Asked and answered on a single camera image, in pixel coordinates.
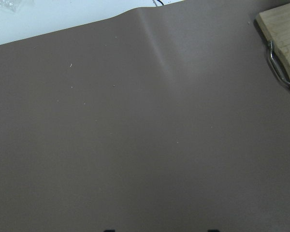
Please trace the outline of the bamboo cutting board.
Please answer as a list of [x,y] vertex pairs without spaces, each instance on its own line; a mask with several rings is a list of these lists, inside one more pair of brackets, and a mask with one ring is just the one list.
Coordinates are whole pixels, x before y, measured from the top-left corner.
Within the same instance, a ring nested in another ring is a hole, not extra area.
[[270,69],[290,93],[290,3],[259,12],[255,21],[266,40]]

